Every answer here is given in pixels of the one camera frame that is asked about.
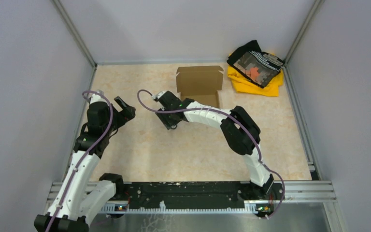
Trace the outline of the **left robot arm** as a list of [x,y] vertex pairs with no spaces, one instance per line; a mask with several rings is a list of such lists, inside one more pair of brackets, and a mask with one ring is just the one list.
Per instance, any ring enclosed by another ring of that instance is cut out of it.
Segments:
[[114,101],[121,111],[101,94],[93,94],[86,112],[87,122],[73,147],[66,177],[54,202],[44,215],[37,215],[34,227],[39,232],[87,232],[94,217],[111,198],[120,200],[126,193],[123,177],[104,173],[94,190],[85,192],[111,136],[135,117],[136,109],[119,96]]

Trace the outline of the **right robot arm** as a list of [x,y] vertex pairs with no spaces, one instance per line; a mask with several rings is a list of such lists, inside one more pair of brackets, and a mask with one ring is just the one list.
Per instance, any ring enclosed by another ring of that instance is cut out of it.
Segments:
[[261,131],[243,107],[219,109],[189,98],[180,100],[170,91],[162,91],[152,98],[161,104],[156,115],[169,130],[182,121],[220,129],[230,149],[243,157],[254,196],[266,199],[271,194],[274,178],[263,163],[259,146]]

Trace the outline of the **brown cardboard box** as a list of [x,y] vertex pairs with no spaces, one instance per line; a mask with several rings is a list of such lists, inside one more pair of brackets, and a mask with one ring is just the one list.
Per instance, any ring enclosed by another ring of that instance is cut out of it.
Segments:
[[181,100],[193,99],[201,104],[220,108],[224,70],[220,66],[179,67],[176,75],[177,93]]

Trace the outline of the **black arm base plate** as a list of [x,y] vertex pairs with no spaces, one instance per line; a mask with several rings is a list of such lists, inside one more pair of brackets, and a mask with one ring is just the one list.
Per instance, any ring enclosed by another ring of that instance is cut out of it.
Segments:
[[131,182],[119,185],[113,201],[127,201],[130,209],[242,209],[245,201],[276,202],[282,184],[273,183],[261,195],[248,181],[218,182]]

